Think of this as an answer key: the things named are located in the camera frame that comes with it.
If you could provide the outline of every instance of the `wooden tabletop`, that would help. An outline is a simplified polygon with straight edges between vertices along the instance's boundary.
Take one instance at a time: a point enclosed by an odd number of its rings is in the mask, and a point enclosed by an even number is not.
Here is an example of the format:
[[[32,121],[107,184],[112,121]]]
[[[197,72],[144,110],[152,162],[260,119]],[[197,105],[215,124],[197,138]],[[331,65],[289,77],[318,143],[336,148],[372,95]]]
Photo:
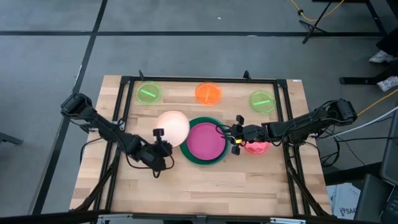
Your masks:
[[[96,109],[111,120],[121,76],[104,77]],[[288,80],[293,116],[308,113],[301,80]],[[143,105],[136,98],[136,90],[142,82],[134,82],[126,132],[139,134],[153,142],[152,130],[159,115],[169,110],[183,112],[188,119],[211,116],[224,124],[235,123],[237,114],[245,118],[245,125],[277,121],[276,108],[269,115],[254,112],[249,106],[253,91],[265,90],[274,95],[271,84],[219,83],[221,101],[214,106],[203,106],[195,99],[195,82],[157,82],[162,88],[162,98],[154,105]],[[282,89],[284,119],[287,115]],[[125,102],[127,86],[124,91]],[[90,133],[88,141],[98,138]],[[70,208],[79,206],[97,184],[103,162],[106,142],[94,142],[86,147],[76,181]],[[318,151],[309,145],[300,147],[305,181],[309,191],[325,211],[331,213]],[[198,166],[186,159],[179,147],[173,148],[175,166],[163,171],[158,179],[150,170],[133,169],[125,157],[121,157],[112,212],[169,213],[209,215],[292,216],[289,186],[282,146],[271,148],[262,156],[248,154],[243,148],[241,155],[228,154],[213,166]],[[108,186],[104,188],[101,208],[104,208]],[[303,213],[302,200],[296,186],[298,207]]]

